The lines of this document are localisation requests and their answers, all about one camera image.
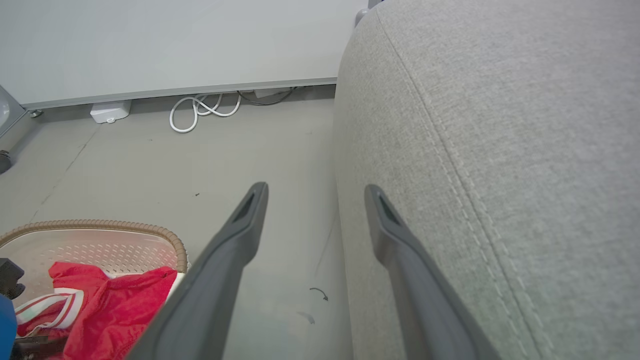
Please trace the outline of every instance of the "basket rim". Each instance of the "basket rim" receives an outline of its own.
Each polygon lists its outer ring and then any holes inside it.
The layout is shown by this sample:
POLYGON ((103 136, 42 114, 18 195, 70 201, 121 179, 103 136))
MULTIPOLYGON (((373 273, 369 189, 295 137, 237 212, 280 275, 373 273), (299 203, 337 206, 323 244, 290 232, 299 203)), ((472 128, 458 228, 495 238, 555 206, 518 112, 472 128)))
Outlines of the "basket rim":
POLYGON ((130 231, 133 233, 143 233, 154 235, 168 241, 175 250, 178 258, 176 270, 186 273, 188 268, 187 250, 176 234, 161 226, 143 224, 141 222, 126 222, 114 220, 54 220, 32 222, 9 231, 0 236, 0 247, 9 241, 15 240, 22 235, 46 230, 116 230, 130 231))

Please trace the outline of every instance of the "blue object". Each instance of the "blue object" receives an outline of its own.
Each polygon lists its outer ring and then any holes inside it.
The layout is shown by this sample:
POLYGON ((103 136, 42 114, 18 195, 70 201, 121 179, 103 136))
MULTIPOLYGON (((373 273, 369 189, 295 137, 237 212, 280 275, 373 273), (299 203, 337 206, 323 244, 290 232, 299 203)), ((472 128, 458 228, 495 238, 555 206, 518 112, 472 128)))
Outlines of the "blue object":
POLYGON ((4 295, 0 295, 0 359, 5 360, 11 356, 15 332, 18 323, 15 321, 13 303, 4 295))

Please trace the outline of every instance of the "sofa seam stitching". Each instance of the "sofa seam stitching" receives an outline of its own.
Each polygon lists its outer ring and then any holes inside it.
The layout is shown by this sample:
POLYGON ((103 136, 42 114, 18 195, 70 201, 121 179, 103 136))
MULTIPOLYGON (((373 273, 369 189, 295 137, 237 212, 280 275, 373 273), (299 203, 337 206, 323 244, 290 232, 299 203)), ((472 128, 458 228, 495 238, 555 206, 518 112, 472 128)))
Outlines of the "sofa seam stitching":
MULTIPOLYGON (((387 38, 387 41, 388 41, 388 42, 389 42, 389 44, 391 45, 391 48, 393 49, 393 51, 394 51, 394 52, 395 52, 395 54, 396 54, 396 57, 397 57, 397 58, 398 58, 398 60, 400 61, 401 65, 403 66, 403 70, 405 71, 406 75, 408 76, 409 80, 411 81, 411 83, 412 83, 412 85, 413 85, 413 87, 414 87, 415 91, 416 91, 417 93, 419 93, 419 90, 418 90, 418 88, 417 88, 417 85, 415 84, 414 79, 413 79, 413 78, 411 77, 411 75, 409 74, 408 69, 406 68, 406 65, 404 64, 404 61, 403 61, 402 57, 400 57, 400 55, 399 55, 399 53, 398 53, 397 49, 395 48, 395 46, 393 45, 393 42, 391 41, 391 39, 390 39, 389 35, 387 34, 387 30, 385 29, 384 23, 382 23, 382 20, 380 19, 380 15, 379 15, 379 13, 378 13, 377 11, 375 11, 375 13, 376 13, 376 17, 377 17, 377 19, 378 19, 378 22, 380 23, 380 26, 381 26, 381 28, 382 28, 382 30, 383 30, 383 33, 385 34, 385 37, 387 38)), ((420 101, 421 101, 421 103, 422 103, 422 105, 423 105, 423 107, 424 107, 424 110, 425 110, 425 112, 426 112, 426 114, 427 114, 427 118, 429 119, 430 123, 432 124, 432 126, 433 126, 433 128, 434 128, 434 130, 435 130, 435 133, 436 133, 436 134, 438 134, 439 140, 441 141, 441 143, 442 143, 442 145, 443 145, 443 149, 444 149, 444 151, 445 151, 445 153, 446 153, 447 157, 449 158, 449 162, 451 163, 452 168, 454 169, 454 173, 455 173, 455 175, 456 175, 456 178, 457 178, 457 180, 460 182, 462 189, 463 189, 463 190, 465 191, 465 193, 466 193, 465 195, 467 195, 467 197, 468 197, 468 199, 469 199, 469 201, 470 201, 470 203, 471 203, 472 209, 473 209, 473 211, 474 211, 474 215, 476 216, 476 220, 481 224, 481 228, 483 229, 484 235, 487 237, 487 241, 488 241, 488 243, 490 244, 490 247, 492 248, 493 255, 498 259, 499 257, 498 257, 498 256, 497 256, 497 254, 495 253, 495 249, 493 249, 493 246, 492 246, 492 243, 491 243, 490 238, 489 238, 489 236, 488 236, 488 233, 486 232, 486 230, 484 230, 484 227, 482 226, 482 225, 483 225, 483 223, 482 223, 482 221, 481 221, 480 217, 478 216, 478 213, 477 213, 477 211, 476 211, 475 207, 473 206, 473 201, 471 201, 471 196, 470 196, 470 194, 468 193, 467 189, 465 189, 465 187, 464 187, 464 185, 463 185, 462 178, 461 178, 460 174, 458 173, 458 169, 456 168, 456 166, 455 166, 455 164, 454 164, 454 162, 453 162, 453 156, 452 156, 452 154, 449 152, 449 150, 447 149, 447 147, 446 147, 446 146, 444 146, 444 139, 442 139, 442 137, 440 136, 440 133, 438 132, 438 129, 437 129, 437 127, 435 126, 435 123, 433 122, 432 116, 431 116, 431 114, 430 114, 430 112, 429 112, 429 110, 428 110, 428 107, 426 106, 426 103, 424 102, 424 99, 423 99, 422 97, 419 97, 419 99, 420 99, 420 101)), ((491 277, 491 278, 492 278, 492 280, 493 280, 493 285, 495 286, 495 290, 496 290, 496 292, 497 292, 497 294, 498 294, 498 299, 500 300, 500 303, 502 304, 502 306, 503 306, 503 308, 504 308, 504 311, 505 311, 505 313, 506 313, 506 315, 507 315, 507 318, 508 318, 508 321, 509 321, 509 326, 510 326, 511 330, 513 331, 513 333, 516 335, 516 340, 517 340, 517 342, 518 342, 518 344, 519 344, 519 346, 520 346, 520 351, 522 352, 522 354, 523 354, 526 358, 529 358, 528 353, 527 353, 527 352, 526 352, 526 350, 524 349, 524 344, 522 343, 522 340, 521 340, 521 338, 520 338, 520 334, 519 334, 519 332, 517 331, 517 329, 515 328, 515 325, 514 325, 514 323, 513 323, 513 319, 512 319, 512 317, 511 317, 511 312, 510 312, 510 311, 509 311, 509 309, 506 307, 506 303, 505 303, 505 301, 504 301, 504 297, 503 297, 503 295, 502 295, 502 292, 499 290, 499 287, 498 287, 498 284, 497 284, 497 280, 496 280, 496 278, 495 278, 495 275, 493 274, 493 272, 491 271, 491 268, 489 267, 489 262, 488 262, 488 259, 486 258, 486 254, 484 253, 484 250, 482 249, 482 246, 481 246, 481 244, 480 244, 479 240, 477 239, 476 231, 475 231, 475 229, 473 228, 473 226, 472 226, 472 225, 471 225, 471 223, 470 223, 470 220, 469 220, 469 217, 468 217, 468 215, 467 215, 467 212, 464 210, 464 207, 463 207, 462 201, 461 201, 461 199, 460 199, 460 195, 459 195, 458 191, 455 189, 455 186, 453 185, 453 182, 452 182, 451 177, 450 177, 450 175, 449 175, 449 171, 446 169, 446 166, 444 165, 444 161, 443 161, 443 159, 442 159, 442 157, 441 157, 441 155, 440 155, 440 152, 438 151, 438 148, 437 148, 437 146, 435 145, 435 143, 434 143, 434 141, 433 141, 433 135, 431 134, 431 131, 428 129, 428 127, 424 126, 424 129, 427 131, 427 134, 429 135, 429 139, 431 140, 431 144, 432 144, 432 146, 433 146, 434 150, 436 151, 436 155, 438 156, 438 159, 440 160, 440 164, 441 164, 441 166, 442 166, 443 170, 445 171, 445 174, 446 174, 446 176, 447 176, 447 180, 449 181, 449 186, 451 187, 451 190, 453 191, 453 193, 454 193, 454 194, 455 194, 455 196, 456 196, 456 200, 458 201, 458 205, 459 205, 459 207, 460 207, 460 211, 463 213, 463 216, 465 217, 465 220, 466 220, 466 223, 467 223, 467 227, 469 227, 469 229, 471 230, 471 233, 472 233, 472 235, 473 235, 473 237, 474 237, 474 240, 475 240, 475 242, 476 242, 476 245, 478 246, 478 248, 479 248, 479 250, 480 250, 480 253, 481 253, 482 258, 483 258, 483 261, 484 261, 484 263, 485 263, 485 266, 486 266, 487 272, 489 273, 490 277, 491 277)), ((511 258, 510 258, 509 256, 508 256, 508 258, 509 258, 509 260, 510 260, 511 264, 513 265, 513 261, 511 260, 511 258)), ((508 285, 508 287, 509 287, 509 290, 511 291, 511 295, 513 296, 514 301, 516 302, 516 308, 518 308, 518 311, 520 312, 520 316, 521 316, 521 317, 522 317, 522 319, 524 320, 524 322, 525 322, 525 324, 526 324, 527 328, 529 328, 529 325, 528 325, 528 323, 527 323, 526 317, 524 316, 524 314, 522 313, 522 310, 520 309, 519 301, 517 300, 517 297, 515 296, 514 291, 513 291, 512 287, 511 287, 511 285, 510 285, 509 281, 507 280, 507 279, 508 279, 508 277, 506 276, 506 273, 504 272, 504 269, 502 268, 502 265, 501 265, 501 263, 500 263, 500 261, 499 261, 499 260, 498 260, 498 262, 497 262, 497 263, 498 263, 498 266, 500 267, 500 269, 502 270, 503 276, 505 277, 505 280, 506 280, 506 282, 507 282, 507 285, 508 285)), ((518 276, 518 280, 519 280, 519 282, 520 282, 520 285, 521 285, 521 286, 523 286, 524 293, 526 294, 526 296, 527 296, 527 298, 529 299, 529 301, 530 301, 531 305, 533 306, 533 303, 531 302, 531 298, 530 298, 530 297, 528 296, 528 294, 526 293, 526 289, 524 288, 524 284, 523 284, 523 282, 522 282, 522 280, 520 279, 520 277, 519 277, 519 276, 518 276)), ((535 310, 534 310, 533 312, 534 312, 534 315, 536 316, 536 318, 538 319, 538 323, 541 323, 540 318, 537 316, 537 312, 536 312, 535 310)), ((548 341, 550 341, 550 340, 548 339, 548 337, 546 336, 546 334, 544 333, 544 329, 543 329, 543 327, 541 327, 541 330, 542 330, 542 333, 543 333, 543 335, 545 336, 545 338, 546 338, 548 341)), ((529 336, 530 336, 530 337, 531 337, 531 339, 532 339, 532 342, 533 342, 534 347, 536 348, 536 350, 537 350, 537 352, 538 352, 538 355, 539 355, 540 357, 542 357, 542 356, 541 356, 541 354, 540 354, 540 350, 539 350, 539 349, 537 349, 536 341, 535 341, 535 338, 534 338, 533 334, 531 333, 531 329, 529 329, 529 336)))
MULTIPOLYGON (((451 149, 453 150, 455 158, 457 158, 458 161, 460 162, 460 165, 458 166, 458 168, 461 168, 464 171, 464 173, 465 173, 465 175, 467 177, 467 180, 469 181, 469 185, 471 187, 471 192, 467 193, 467 196, 469 196, 469 200, 471 200, 471 195, 475 195, 475 197, 477 197, 478 202, 480 203, 480 205, 481 205, 481 207, 483 209, 483 213, 489 219, 489 226, 490 226, 491 230, 496 234, 498 242, 502 245, 502 249, 504 250, 506 258, 509 261, 509 263, 511 265, 511 268, 513 269, 513 272, 515 274, 516 280, 518 281, 518 284, 522 288, 522 292, 525 295, 525 298, 527 299, 527 301, 529 303, 529 307, 531 309, 531 312, 533 313, 534 318, 536 319, 536 322, 538 323, 538 326, 540 327, 541 334, 542 334, 542 336, 544 337, 544 339, 547 342, 547 347, 549 348, 549 352, 551 353, 552 357, 555 358, 555 354, 553 353, 554 345, 551 342, 551 339, 547 336, 547 334, 545 332, 545 328, 544 328, 544 325, 542 324, 542 321, 541 321, 540 316, 538 314, 538 310, 536 309, 536 306, 534 305, 533 301, 531 300, 531 297, 527 293, 527 288, 525 287, 525 284, 524 284, 522 278, 520 277, 520 273, 518 272, 518 269, 515 266, 515 264, 513 262, 513 259, 511 258, 511 253, 509 252, 509 249, 506 247, 505 241, 502 238, 502 235, 500 234, 500 232, 498 232, 498 229, 495 226, 495 222, 493 221, 493 218, 489 214, 488 209, 487 209, 484 201, 482 200, 482 197, 478 194, 478 192, 476 190, 476 186, 475 186, 475 184, 474 184, 474 182, 473 182, 473 180, 471 178, 471 175, 469 174, 468 170, 465 168, 465 163, 462 160, 462 158, 461 158, 460 154, 458 153, 458 151, 456 150, 455 143, 453 142, 453 140, 451 139, 451 137, 449 136, 449 134, 447 132, 447 127, 442 122, 442 119, 437 115, 437 112, 435 111, 435 109, 433 111, 434 111, 434 113, 436 113, 436 118, 438 119, 438 123, 440 124, 440 127, 444 131, 444 135, 446 136, 447 141, 451 144, 451 149)), ((485 236, 489 240, 490 239, 489 232, 486 229, 484 229, 484 223, 480 220, 480 217, 479 217, 479 214, 478 214, 478 211, 477 211, 476 207, 473 205, 472 201, 470 201, 470 202, 472 204, 472 208, 474 210, 474 214, 476 215, 476 218, 478 219, 478 222, 481 224, 481 227, 483 228, 483 232, 485 233, 485 236)), ((514 295, 514 299, 516 300, 516 303, 518 303, 518 305, 519 305, 520 301, 517 300, 517 297, 515 295, 514 295)))

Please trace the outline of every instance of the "white wall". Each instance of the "white wall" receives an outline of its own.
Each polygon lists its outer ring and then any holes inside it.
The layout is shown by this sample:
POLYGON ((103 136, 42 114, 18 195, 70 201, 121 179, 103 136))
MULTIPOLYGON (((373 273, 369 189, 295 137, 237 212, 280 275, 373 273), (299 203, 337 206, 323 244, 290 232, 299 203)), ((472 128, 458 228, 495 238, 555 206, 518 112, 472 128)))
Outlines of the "white wall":
POLYGON ((367 5, 0 0, 0 85, 33 105, 198 86, 322 82, 337 76, 355 15, 367 5))

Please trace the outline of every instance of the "red clothing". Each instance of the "red clothing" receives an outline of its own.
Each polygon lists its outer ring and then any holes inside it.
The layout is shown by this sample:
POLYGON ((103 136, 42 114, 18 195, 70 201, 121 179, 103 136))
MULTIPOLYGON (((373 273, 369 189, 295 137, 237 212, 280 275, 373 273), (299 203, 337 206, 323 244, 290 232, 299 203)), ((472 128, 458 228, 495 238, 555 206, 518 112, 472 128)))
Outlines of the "red clothing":
POLYGON ((164 304, 177 271, 162 267, 110 279, 96 266, 55 263, 49 275, 56 294, 16 309, 18 335, 44 326, 39 334, 68 334, 65 359, 111 360, 129 353, 164 304))

